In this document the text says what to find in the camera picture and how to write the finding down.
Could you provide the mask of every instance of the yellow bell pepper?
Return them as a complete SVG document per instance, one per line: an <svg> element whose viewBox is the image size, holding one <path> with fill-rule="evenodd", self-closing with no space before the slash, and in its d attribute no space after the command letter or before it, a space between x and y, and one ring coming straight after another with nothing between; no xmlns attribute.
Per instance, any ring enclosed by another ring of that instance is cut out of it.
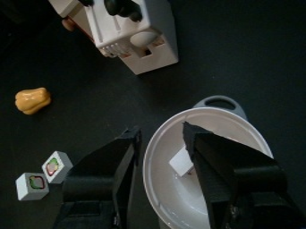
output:
<svg viewBox="0 0 306 229"><path fill-rule="evenodd" d="M51 103L51 93L44 89L26 89L16 94L17 110L26 115L35 114Z"/></svg>

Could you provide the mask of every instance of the black surface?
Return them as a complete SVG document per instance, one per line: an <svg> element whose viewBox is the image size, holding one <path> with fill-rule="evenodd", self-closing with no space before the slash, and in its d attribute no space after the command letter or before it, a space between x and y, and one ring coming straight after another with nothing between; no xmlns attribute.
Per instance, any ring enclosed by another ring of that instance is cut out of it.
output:
<svg viewBox="0 0 306 229"><path fill-rule="evenodd" d="M142 127L143 151L160 124L207 96L243 106L289 177L289 194L306 213L306 3L303 1L175 0L179 63L135 76L103 57L58 15L16 43L0 63L0 228L51 228L62 186L39 201L17 201L15 181L55 150L74 164L119 136ZM15 106L23 89L46 87L52 103L28 116ZM131 228L158 228L146 197L142 167L132 198Z"/></svg>

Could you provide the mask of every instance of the picture cube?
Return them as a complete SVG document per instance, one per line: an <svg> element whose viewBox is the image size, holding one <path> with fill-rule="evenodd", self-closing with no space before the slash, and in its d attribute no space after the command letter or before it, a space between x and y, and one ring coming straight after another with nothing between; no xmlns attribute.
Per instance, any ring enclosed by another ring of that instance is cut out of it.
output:
<svg viewBox="0 0 306 229"><path fill-rule="evenodd" d="M50 193L50 187L44 174L23 173L16 179L17 199L42 199Z"/></svg>
<svg viewBox="0 0 306 229"><path fill-rule="evenodd" d="M55 151L42 166L48 182L62 183L72 167L74 165L67 154L60 151Z"/></svg>

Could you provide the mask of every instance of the white bowl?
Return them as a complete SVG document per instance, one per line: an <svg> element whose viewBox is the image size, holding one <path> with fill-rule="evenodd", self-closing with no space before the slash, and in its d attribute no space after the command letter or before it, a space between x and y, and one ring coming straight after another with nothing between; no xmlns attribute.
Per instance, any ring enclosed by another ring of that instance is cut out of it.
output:
<svg viewBox="0 0 306 229"><path fill-rule="evenodd" d="M181 177L168 161L185 146L183 122L234 139L273 157L255 127L237 114L193 108L171 117L155 132L143 160L143 181L152 208L172 229L210 229L209 212L195 171Z"/></svg>

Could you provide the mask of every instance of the white cube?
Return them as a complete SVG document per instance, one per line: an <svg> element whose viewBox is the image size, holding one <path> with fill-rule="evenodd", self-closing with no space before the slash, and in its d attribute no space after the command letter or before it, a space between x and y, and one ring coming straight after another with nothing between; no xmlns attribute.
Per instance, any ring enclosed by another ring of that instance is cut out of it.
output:
<svg viewBox="0 0 306 229"><path fill-rule="evenodd" d="M44 174L23 173L16 179L17 199L42 199L50 192Z"/></svg>
<svg viewBox="0 0 306 229"><path fill-rule="evenodd" d="M171 158L168 164L170 166L172 166L179 176L183 176L191 171L191 169L194 168L194 163L190 160L186 146L178 151L175 156Z"/></svg>
<svg viewBox="0 0 306 229"><path fill-rule="evenodd" d="M48 182L62 183L72 167L74 165L67 154L60 151L55 151L42 166Z"/></svg>

